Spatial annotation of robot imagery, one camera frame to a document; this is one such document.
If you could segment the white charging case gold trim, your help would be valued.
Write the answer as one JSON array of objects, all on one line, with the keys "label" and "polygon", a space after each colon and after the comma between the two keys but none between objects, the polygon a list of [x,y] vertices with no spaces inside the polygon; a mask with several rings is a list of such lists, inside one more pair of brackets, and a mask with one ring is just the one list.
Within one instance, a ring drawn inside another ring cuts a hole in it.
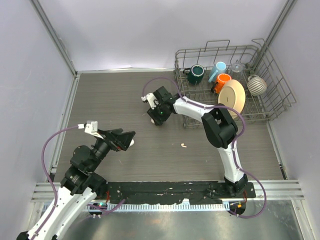
[{"label": "white charging case gold trim", "polygon": [[129,147],[132,147],[134,144],[135,144],[135,141],[132,139],[131,142],[130,142]]}]

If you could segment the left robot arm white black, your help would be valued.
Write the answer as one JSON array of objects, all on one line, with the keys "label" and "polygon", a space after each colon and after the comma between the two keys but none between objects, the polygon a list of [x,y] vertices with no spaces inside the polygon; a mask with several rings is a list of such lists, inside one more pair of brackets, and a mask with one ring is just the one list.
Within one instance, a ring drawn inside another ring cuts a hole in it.
[{"label": "left robot arm white black", "polygon": [[107,181],[95,173],[110,151],[126,151],[134,144],[135,131],[123,129],[101,130],[95,121],[74,126],[95,137],[91,147],[75,148],[71,166],[65,172],[59,188],[53,188],[54,199],[34,227],[21,232],[19,240],[61,240],[81,211],[94,199],[102,199]]}]

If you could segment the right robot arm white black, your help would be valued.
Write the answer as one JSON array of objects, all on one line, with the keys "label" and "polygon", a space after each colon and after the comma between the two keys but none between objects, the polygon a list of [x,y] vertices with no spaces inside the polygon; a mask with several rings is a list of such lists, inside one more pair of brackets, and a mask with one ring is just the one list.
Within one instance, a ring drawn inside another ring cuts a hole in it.
[{"label": "right robot arm white black", "polygon": [[233,198],[243,193],[248,177],[242,170],[237,150],[238,126],[226,106],[203,104],[179,93],[172,95],[164,86],[142,96],[141,100],[149,104],[147,114],[156,126],[161,126],[171,114],[202,123],[207,140],[221,157],[226,193]]}]

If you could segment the dark green mug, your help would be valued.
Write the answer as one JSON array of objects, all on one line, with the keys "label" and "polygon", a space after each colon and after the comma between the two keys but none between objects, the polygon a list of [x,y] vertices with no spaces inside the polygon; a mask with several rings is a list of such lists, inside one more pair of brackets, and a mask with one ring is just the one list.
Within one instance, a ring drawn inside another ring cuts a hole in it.
[{"label": "dark green mug", "polygon": [[201,65],[195,64],[192,67],[185,68],[182,73],[186,75],[187,81],[195,86],[202,81],[205,69]]}]

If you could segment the orange mug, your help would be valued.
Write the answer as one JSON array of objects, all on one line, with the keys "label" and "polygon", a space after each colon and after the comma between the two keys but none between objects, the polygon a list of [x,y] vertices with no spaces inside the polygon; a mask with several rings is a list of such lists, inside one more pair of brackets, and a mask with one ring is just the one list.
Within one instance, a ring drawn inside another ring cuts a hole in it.
[{"label": "orange mug", "polygon": [[215,83],[211,88],[211,92],[214,94],[219,94],[223,86],[232,79],[232,77],[227,73],[221,73],[216,77]]}]

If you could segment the beige plate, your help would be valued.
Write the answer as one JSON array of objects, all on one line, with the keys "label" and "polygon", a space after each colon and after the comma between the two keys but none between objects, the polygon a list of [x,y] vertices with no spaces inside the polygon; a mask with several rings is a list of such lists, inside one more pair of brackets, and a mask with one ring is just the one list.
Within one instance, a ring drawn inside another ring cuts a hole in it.
[{"label": "beige plate", "polygon": [[241,113],[245,107],[246,93],[242,84],[235,80],[229,80],[218,95],[218,103]]}]

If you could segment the light blue mug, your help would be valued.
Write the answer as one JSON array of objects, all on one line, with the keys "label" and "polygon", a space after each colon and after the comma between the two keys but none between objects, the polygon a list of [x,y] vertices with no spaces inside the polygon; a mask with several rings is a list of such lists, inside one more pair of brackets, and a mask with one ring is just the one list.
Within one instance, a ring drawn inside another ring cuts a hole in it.
[{"label": "light blue mug", "polygon": [[216,81],[216,78],[219,74],[224,74],[227,70],[227,65],[222,62],[222,61],[219,61],[217,62],[213,68],[211,69],[210,73],[209,73],[209,79],[208,79],[208,82],[211,83],[211,82],[215,82]]}]

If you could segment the clear glass cup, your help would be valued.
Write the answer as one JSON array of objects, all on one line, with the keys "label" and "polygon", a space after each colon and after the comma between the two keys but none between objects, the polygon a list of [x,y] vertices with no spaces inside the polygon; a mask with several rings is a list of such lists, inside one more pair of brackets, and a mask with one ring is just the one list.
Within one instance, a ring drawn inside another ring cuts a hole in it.
[{"label": "clear glass cup", "polygon": [[233,80],[241,81],[243,78],[244,66],[237,60],[229,67],[229,75]]}]

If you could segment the grey striped mug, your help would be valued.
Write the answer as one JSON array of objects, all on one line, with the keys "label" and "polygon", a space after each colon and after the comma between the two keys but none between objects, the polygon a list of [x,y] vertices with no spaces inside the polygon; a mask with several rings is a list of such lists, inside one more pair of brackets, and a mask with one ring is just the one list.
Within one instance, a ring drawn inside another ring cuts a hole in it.
[{"label": "grey striped mug", "polygon": [[247,88],[252,96],[260,96],[267,90],[267,83],[258,75],[248,77]]}]

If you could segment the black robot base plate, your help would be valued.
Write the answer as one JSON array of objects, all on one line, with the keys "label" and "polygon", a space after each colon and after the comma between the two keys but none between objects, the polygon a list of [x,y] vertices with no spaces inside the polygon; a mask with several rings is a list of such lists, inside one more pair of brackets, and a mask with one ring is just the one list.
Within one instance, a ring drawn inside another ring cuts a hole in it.
[{"label": "black robot base plate", "polygon": [[132,205],[173,205],[188,199],[191,205],[219,204],[223,199],[256,197],[254,184],[248,182],[235,192],[223,181],[109,182],[95,187],[96,199],[108,198],[111,204],[124,200]]}]

